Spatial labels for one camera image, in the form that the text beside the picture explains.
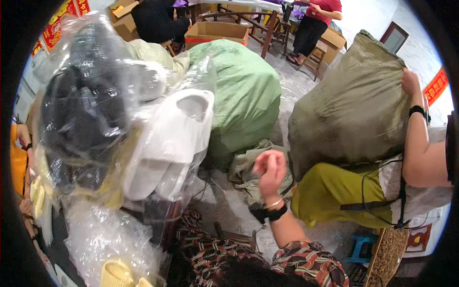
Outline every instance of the yellow shirt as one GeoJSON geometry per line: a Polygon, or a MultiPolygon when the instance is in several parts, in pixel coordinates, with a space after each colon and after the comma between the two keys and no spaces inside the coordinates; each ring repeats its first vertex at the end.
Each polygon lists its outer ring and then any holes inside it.
{"type": "Polygon", "coordinates": [[[24,176],[27,168],[27,152],[16,146],[17,140],[17,124],[11,125],[10,136],[10,157],[11,157],[11,175],[13,186],[19,195],[22,194],[24,188],[24,176]]]}

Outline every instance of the black slipper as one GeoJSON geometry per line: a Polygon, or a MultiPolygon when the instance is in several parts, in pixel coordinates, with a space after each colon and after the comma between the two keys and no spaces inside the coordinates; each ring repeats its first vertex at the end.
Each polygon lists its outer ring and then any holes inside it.
{"type": "Polygon", "coordinates": [[[298,60],[295,58],[295,57],[287,57],[287,61],[289,61],[290,63],[294,64],[294,65],[297,65],[297,66],[300,66],[300,63],[298,63],[298,60]]]}

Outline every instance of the window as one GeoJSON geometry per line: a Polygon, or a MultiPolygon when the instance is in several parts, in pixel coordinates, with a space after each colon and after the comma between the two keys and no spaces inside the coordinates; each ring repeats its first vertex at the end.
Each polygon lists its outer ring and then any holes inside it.
{"type": "Polygon", "coordinates": [[[408,33],[392,22],[381,37],[381,42],[392,54],[396,54],[407,38],[408,33]]]}

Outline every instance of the blue plastic stool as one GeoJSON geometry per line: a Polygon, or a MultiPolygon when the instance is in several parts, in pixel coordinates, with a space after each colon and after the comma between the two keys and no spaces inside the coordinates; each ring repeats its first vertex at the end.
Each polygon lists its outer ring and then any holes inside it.
{"type": "Polygon", "coordinates": [[[355,247],[352,251],[352,256],[346,258],[347,263],[370,263],[371,258],[361,258],[360,252],[365,242],[371,243],[371,247],[378,241],[376,234],[353,234],[352,239],[355,240],[355,247]]]}

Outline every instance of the white table cover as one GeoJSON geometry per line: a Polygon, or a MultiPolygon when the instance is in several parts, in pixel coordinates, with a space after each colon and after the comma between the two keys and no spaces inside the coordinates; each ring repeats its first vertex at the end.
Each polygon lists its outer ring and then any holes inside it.
{"type": "MultiPolygon", "coordinates": [[[[285,2],[293,3],[294,0],[285,0],[285,2]]],[[[271,10],[276,12],[282,12],[282,6],[263,0],[188,0],[188,4],[236,4],[251,6],[255,8],[261,8],[265,10],[271,10]]]]}

